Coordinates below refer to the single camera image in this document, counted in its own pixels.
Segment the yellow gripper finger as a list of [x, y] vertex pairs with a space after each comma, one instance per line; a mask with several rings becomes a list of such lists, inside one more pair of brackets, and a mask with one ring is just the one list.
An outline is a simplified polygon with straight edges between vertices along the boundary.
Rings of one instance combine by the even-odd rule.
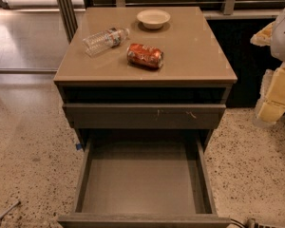
[[269, 46], [271, 44], [273, 25], [274, 23], [270, 23], [254, 34], [250, 39], [250, 43], [259, 47]]
[[260, 98], [256, 103], [256, 118], [274, 124], [285, 113], [285, 63], [263, 75]]

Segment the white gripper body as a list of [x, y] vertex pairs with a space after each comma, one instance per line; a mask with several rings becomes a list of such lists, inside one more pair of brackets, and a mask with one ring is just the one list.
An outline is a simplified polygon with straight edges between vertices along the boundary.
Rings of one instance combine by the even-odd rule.
[[271, 54], [273, 57], [285, 62], [285, 8], [273, 24]]

